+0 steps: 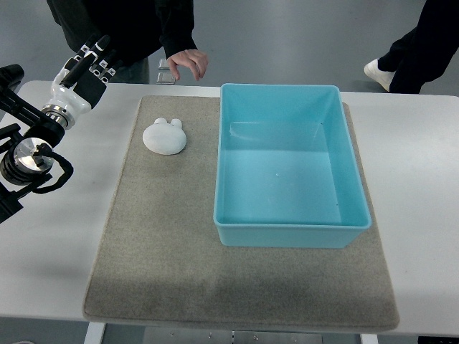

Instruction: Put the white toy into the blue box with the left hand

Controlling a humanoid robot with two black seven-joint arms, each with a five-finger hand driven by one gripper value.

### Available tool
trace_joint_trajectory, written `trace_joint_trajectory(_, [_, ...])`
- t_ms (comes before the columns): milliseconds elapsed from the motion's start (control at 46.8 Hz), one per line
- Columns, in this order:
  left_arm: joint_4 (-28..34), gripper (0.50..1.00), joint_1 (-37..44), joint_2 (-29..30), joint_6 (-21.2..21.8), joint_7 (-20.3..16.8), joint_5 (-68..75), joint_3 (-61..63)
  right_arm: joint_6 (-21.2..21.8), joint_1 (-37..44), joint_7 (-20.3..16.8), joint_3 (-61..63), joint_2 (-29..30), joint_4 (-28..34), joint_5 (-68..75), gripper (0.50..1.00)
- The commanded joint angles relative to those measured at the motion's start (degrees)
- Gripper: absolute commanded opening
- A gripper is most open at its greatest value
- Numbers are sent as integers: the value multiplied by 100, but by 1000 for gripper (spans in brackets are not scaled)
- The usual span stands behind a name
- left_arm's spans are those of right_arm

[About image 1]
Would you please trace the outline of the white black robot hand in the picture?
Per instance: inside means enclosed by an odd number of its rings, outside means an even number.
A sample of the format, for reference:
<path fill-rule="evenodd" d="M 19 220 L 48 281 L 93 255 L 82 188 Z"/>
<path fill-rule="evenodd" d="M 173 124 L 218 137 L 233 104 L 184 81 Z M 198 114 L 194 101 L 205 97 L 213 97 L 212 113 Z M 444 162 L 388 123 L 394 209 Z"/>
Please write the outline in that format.
<path fill-rule="evenodd" d="M 119 59 L 108 68 L 117 55 L 115 49 L 110 50 L 93 65 L 109 43 L 108 35 L 90 36 L 53 80 L 51 99 L 44 105 L 42 112 L 54 110 L 64 114 L 83 114 L 97 105 L 105 92 L 106 83 L 123 66 L 123 61 Z"/>

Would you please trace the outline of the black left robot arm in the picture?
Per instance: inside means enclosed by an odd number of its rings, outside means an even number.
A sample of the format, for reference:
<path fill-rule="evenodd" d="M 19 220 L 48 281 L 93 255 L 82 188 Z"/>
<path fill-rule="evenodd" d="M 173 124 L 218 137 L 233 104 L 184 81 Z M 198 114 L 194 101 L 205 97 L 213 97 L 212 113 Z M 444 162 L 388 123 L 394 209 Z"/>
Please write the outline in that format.
<path fill-rule="evenodd" d="M 14 91 L 24 77 L 22 67 L 1 68 L 1 110 L 18 120 L 1 129 L 1 176 L 19 187 L 17 191 L 1 187 L 2 221 L 22 210 L 22 197 L 53 192 L 72 176 L 72 164 L 54 149 L 79 116 L 98 104 L 122 67 L 109 45 L 108 35 L 92 35 L 57 74 L 51 99 L 41 110 Z"/>

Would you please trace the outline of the black sleeve forearm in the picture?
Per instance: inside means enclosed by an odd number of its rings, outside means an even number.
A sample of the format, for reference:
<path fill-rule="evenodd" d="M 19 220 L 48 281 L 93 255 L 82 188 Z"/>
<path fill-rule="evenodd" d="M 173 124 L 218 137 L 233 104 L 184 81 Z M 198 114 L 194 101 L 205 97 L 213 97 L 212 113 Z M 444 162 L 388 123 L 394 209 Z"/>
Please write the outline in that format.
<path fill-rule="evenodd" d="M 155 13 L 160 23 L 159 41 L 166 58 L 196 49 L 193 40 L 194 2 L 192 0 L 154 1 Z"/>

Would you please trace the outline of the person's bare hand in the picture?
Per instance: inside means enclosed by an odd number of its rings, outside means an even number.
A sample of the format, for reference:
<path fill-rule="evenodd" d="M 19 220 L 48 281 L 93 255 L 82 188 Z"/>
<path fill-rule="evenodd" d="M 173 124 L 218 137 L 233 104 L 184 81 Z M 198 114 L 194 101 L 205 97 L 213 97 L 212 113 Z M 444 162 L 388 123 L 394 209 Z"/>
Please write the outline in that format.
<path fill-rule="evenodd" d="M 185 49 L 171 55 L 166 60 L 176 81 L 181 79 L 179 66 L 189 69 L 194 79 L 199 81 L 205 76 L 209 64 L 207 54 L 198 49 Z"/>

